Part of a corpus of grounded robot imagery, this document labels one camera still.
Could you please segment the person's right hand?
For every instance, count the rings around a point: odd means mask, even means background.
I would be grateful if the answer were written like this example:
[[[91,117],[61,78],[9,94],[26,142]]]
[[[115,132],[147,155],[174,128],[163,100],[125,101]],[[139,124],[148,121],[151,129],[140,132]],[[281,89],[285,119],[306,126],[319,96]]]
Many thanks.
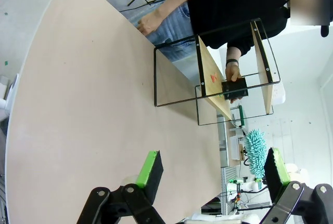
[[[138,21],[137,29],[144,36],[147,36],[156,31],[159,28],[159,26],[162,24],[164,19],[165,17],[161,15],[158,10],[155,10],[143,16]]]

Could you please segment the person's left hand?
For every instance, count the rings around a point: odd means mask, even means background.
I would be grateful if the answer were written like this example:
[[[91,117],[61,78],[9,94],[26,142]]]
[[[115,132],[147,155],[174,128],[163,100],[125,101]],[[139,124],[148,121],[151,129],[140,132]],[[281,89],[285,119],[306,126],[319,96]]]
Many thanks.
[[[227,81],[236,82],[239,78],[241,78],[240,70],[236,62],[228,63],[226,65],[225,73]]]

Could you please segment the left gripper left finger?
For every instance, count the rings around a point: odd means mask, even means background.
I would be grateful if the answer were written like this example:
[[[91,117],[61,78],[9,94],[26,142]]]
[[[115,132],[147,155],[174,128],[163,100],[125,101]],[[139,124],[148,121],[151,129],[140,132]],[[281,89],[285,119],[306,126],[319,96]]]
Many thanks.
[[[136,223],[164,223],[153,207],[162,173],[160,152],[150,151],[134,183],[121,185],[115,191],[94,188],[77,223],[119,223],[128,216]]]

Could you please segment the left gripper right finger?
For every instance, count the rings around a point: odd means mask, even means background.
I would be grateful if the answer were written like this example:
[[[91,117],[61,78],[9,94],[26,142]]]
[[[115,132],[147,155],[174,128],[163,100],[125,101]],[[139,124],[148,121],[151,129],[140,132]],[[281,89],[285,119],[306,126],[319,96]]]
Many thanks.
[[[273,205],[260,223],[286,223],[291,215],[302,217],[304,223],[332,223],[331,185],[311,189],[292,181],[276,148],[268,150],[264,171]]]

